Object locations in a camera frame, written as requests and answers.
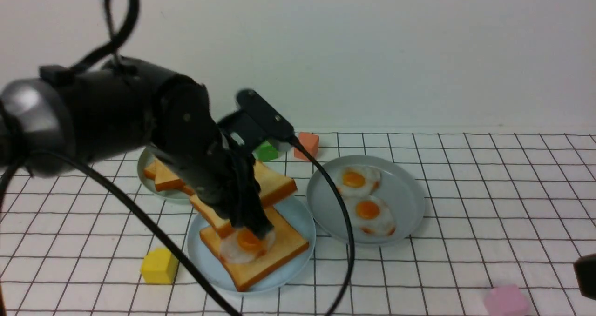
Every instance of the black object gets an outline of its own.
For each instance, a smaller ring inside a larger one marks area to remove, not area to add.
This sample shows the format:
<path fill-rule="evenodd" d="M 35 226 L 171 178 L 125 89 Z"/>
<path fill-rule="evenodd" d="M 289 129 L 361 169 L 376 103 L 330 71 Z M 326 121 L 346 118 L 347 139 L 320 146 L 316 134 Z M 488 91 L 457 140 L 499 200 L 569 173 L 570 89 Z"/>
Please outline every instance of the black object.
<path fill-rule="evenodd" d="M 104 0 L 110 40 L 69 67 L 42 66 L 39 77 L 9 83 L 0 93 L 0 207 L 11 178 L 24 166 L 32 177 L 78 169 L 103 185 L 181 261 L 228 314 L 239 315 L 185 254 L 125 193 L 88 164 L 147 147 L 191 186 L 196 195 L 234 227 L 259 238 L 272 229 L 260 203 L 253 150 L 264 140 L 289 142 L 321 171 L 340 204 L 349 236 L 348 269 L 334 313 L 351 279 L 355 244 L 345 204 L 322 166 L 298 142 L 294 128 L 258 93 L 243 89 L 238 110 L 215 123 L 204 85 L 139 59 L 117 53 L 136 25 L 140 0 L 118 32 Z M 113 59 L 88 72 L 108 55 Z M 0 312 L 6 314 L 0 291 Z"/>
<path fill-rule="evenodd" d="M 580 257 L 573 263 L 580 293 L 596 300 L 596 253 Z"/>

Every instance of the gray plate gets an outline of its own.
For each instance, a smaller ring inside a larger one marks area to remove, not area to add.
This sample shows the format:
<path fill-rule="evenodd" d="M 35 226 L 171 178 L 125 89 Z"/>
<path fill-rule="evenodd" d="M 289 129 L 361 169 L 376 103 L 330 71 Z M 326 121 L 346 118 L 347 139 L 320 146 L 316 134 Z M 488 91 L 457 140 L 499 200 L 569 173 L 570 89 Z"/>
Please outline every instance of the gray plate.
<path fill-rule="evenodd" d="M 386 246 L 395 244 L 413 233 L 420 225 L 426 210 L 425 193 L 417 181 L 391 161 L 369 155 L 347 155 L 323 165 L 336 182 L 336 175 L 347 166 L 371 166 L 381 170 L 379 188 L 372 195 L 387 203 L 396 221 L 396 230 L 389 237 L 367 235 L 353 229 L 354 241 L 359 246 Z M 318 170 L 306 189 L 306 200 L 315 221 L 332 237 L 347 243 L 347 229 L 341 208 L 331 187 Z"/>
<path fill-rule="evenodd" d="M 136 164 L 136 173 L 139 176 L 139 180 L 141 180 L 141 184 L 143 187 L 147 188 L 153 195 L 159 197 L 160 199 L 164 199 L 168 202 L 173 203 L 180 203 L 180 204 L 190 204 L 190 199 L 188 195 L 181 191 L 177 190 L 166 190 L 166 191 L 157 191 L 155 190 L 155 182 L 145 177 L 145 173 L 143 170 L 151 165 L 153 161 L 153 155 L 147 151 L 146 149 L 143 150 L 139 157 L 139 161 Z"/>
<path fill-rule="evenodd" d="M 213 253 L 211 253 L 209 248 L 207 248 L 201 240 L 199 232 L 201 229 L 208 227 L 209 223 L 207 223 L 200 214 L 196 214 L 188 229 L 188 238 L 185 245 L 188 258 L 211 285 L 235 295 L 256 295 L 285 285 L 302 272 L 308 264 L 308 261 L 315 250 L 317 228 L 315 227 L 315 222 L 312 220 L 311 213 L 306 206 L 294 196 L 288 197 L 275 204 L 275 208 L 277 212 L 279 212 L 279 214 L 281 214 L 285 220 L 294 227 L 302 237 L 304 237 L 304 239 L 308 240 L 309 248 L 294 259 L 288 261 L 282 267 L 279 267 L 270 275 L 266 276 L 263 280 L 257 282 L 249 290 L 244 292 L 236 290 L 234 282 L 230 278 L 228 272 L 224 269 L 224 266 L 215 256 L 213 256 Z"/>

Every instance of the toast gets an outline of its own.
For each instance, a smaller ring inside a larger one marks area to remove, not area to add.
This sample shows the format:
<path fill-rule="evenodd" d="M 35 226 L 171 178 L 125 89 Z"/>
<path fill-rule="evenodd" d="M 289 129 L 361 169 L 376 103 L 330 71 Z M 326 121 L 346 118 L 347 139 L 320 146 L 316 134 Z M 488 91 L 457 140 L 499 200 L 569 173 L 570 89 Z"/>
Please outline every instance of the toast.
<path fill-rule="evenodd" d="M 255 163 L 255 179 L 261 187 L 259 197 L 263 208 L 274 206 L 277 202 L 298 190 L 294 179 L 275 172 L 260 161 Z M 207 204 L 204 204 L 196 195 L 190 197 L 190 203 L 203 215 L 203 218 L 215 229 L 220 238 L 228 237 L 234 232 L 234 228 L 228 219 L 217 216 L 215 211 Z"/>
<path fill-rule="evenodd" d="M 145 174 L 145 178 L 155 181 L 155 174 L 157 173 L 157 164 L 155 159 L 153 159 L 153 162 L 150 163 L 149 166 L 145 167 L 143 173 Z"/>
<path fill-rule="evenodd" d="M 156 173 L 157 163 L 155 160 L 153 160 L 153 162 L 150 163 L 149 166 L 145 167 L 145 169 L 143 170 L 143 174 L 145 174 L 145 178 L 155 181 Z M 189 185 L 184 185 L 182 187 L 176 188 L 176 190 L 179 190 L 189 196 L 194 195 L 194 190 L 192 190 L 192 188 Z"/>
<path fill-rule="evenodd" d="M 221 238 L 217 236 L 213 227 L 206 227 L 199 233 L 213 256 L 220 259 L 238 291 L 249 290 L 254 284 L 309 248 L 309 242 L 275 208 L 266 208 L 265 213 L 274 226 L 275 241 L 267 253 L 248 263 L 222 261 L 219 256 Z"/>
<path fill-rule="evenodd" d="M 155 165 L 155 189 L 157 191 L 164 191 L 168 189 L 184 187 L 184 181 L 182 181 L 161 161 L 155 159 Z"/>

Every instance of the white wall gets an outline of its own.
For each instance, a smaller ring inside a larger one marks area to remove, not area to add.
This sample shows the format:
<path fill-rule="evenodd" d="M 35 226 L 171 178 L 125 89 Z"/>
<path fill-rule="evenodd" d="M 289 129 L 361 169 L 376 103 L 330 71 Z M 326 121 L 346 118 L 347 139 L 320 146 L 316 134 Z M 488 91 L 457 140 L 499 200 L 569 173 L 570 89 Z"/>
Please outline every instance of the white wall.
<path fill-rule="evenodd" d="M 100 0 L 0 15 L 1 84 L 107 36 Z M 206 83 L 215 117 L 253 87 L 297 127 L 596 125 L 596 0 L 142 0 L 123 53 Z"/>

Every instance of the fried egg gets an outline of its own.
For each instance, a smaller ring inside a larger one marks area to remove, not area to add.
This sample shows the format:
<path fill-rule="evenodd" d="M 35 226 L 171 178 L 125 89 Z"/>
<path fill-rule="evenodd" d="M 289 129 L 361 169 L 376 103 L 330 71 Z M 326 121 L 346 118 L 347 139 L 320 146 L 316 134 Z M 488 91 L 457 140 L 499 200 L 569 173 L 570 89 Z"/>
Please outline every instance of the fried egg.
<path fill-rule="evenodd" d="M 237 229 L 219 243 L 219 257 L 227 263 L 251 262 L 269 252 L 274 242 L 274 230 L 259 240 L 248 229 Z"/>
<path fill-rule="evenodd" d="M 368 166 L 349 166 L 340 170 L 336 185 L 343 197 L 370 195 L 381 180 L 381 171 Z"/>
<path fill-rule="evenodd" d="M 374 196 L 344 200 L 352 227 L 377 236 L 390 236 L 395 232 L 395 220 L 387 203 Z"/>

